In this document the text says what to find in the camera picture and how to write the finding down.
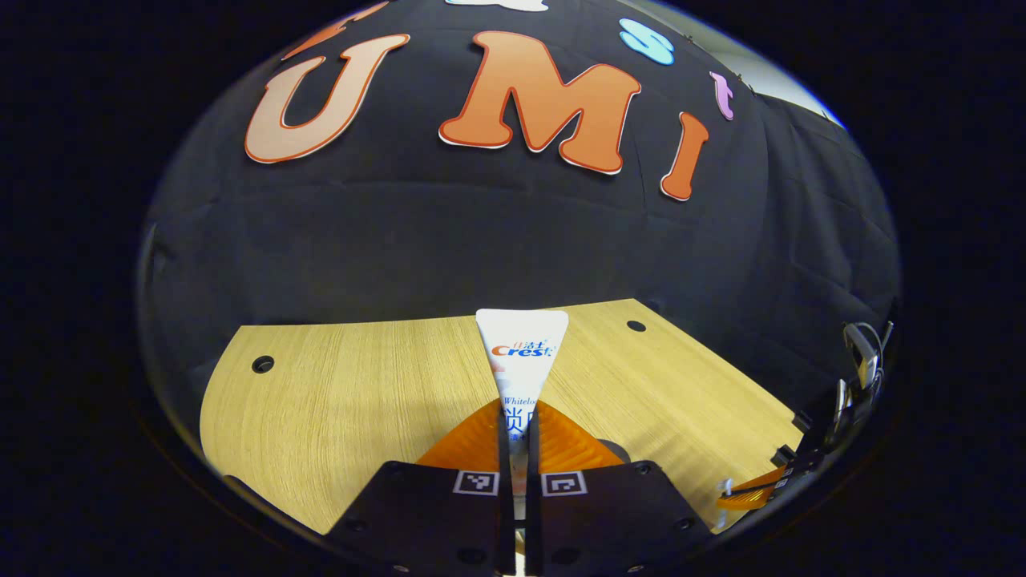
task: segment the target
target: orange letter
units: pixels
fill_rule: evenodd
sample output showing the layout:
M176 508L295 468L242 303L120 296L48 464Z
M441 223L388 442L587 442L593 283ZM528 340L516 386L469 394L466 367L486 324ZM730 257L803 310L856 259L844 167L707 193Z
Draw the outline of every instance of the orange letter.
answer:
M246 154L256 162L270 164L306 156L333 141L356 116L385 53L408 41L409 35L396 34L347 48L342 57L349 62L339 73L324 108L299 126L285 125L285 110L303 77L320 66L324 56L298 64L272 78L249 121Z
M545 150L580 113L577 131L559 145L559 155L570 164L606 175L620 171L627 107L641 91L633 76L599 64L563 84L549 49L529 36L480 32L474 42L484 47L484 59L460 116L438 128L443 141L479 148L508 145L513 130L503 122L503 112L512 92L531 152Z
M709 140L709 130L686 112L680 113L680 129L677 156L673 159L670 172L660 181L659 188L670 198L687 200L692 197L692 177L699 162L699 152Z
M331 38L332 36L337 36L340 32L342 32L343 30L346 30L346 25L347 24L349 24L351 22L356 22L356 21L359 21L359 20L363 20L363 18L369 16L370 14L372 14L372 13L377 12L378 10L384 8L385 4L388 4L388 2L382 2L381 4L376 4L373 6L370 6L366 10L360 10L359 12L356 12L355 14L352 14L352 15L349 15L349 16L346 16L346 17L342 18L341 21L332 24L331 26L329 26L329 27L325 28L324 30L318 32L317 34L314 34L313 36L311 36L310 38L308 38L306 42L300 44L299 46L297 46L295 48L293 48L290 52L288 52L287 54L285 54L284 56L282 56L281 57L282 62L287 61L288 59L294 56L295 54L302 52L303 50L306 50L310 46L315 46L315 45L320 44L321 42L327 40L328 38Z

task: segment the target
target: white toothpaste tube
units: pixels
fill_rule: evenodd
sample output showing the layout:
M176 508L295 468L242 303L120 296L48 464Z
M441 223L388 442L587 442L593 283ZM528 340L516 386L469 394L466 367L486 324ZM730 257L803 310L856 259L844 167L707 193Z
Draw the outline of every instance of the white toothpaste tube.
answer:
M514 512L524 517L527 488L527 424L563 342L563 311L481 309L477 329L506 413Z

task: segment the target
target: wooden tabletop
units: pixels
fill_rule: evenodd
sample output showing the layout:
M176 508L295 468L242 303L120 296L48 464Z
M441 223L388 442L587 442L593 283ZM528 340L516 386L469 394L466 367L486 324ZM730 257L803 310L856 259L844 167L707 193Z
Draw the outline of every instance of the wooden tabletop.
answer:
M779 447L798 446L790 410L637 301L557 309L569 328L541 398L659 463L707 526L717 482L768 472ZM274 367L258 374L263 355ZM384 461L417 461L497 395L473 316L242 326L207 386L200 440L222 474L325 534Z

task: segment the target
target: letter s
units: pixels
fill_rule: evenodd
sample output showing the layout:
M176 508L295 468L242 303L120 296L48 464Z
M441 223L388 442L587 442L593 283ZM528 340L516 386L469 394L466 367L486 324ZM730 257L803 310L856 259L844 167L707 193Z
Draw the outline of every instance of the letter s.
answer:
M630 18L620 18L620 26L626 31L620 33L620 39L630 49L641 52L661 65L673 64L673 44L665 36Z

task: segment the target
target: white wall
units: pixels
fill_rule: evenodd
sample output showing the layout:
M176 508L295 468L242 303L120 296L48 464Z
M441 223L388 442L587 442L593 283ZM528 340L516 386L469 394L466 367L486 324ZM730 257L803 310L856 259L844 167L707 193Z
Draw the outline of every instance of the white wall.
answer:
M652 0L619 1L637 8L678 31L683 36L690 36L692 40L702 49L712 54L735 74L740 74L745 84L751 86L756 92L806 108L817 114L825 115L838 126L844 126L830 112L830 109L818 101L797 80L741 42L675 7Z

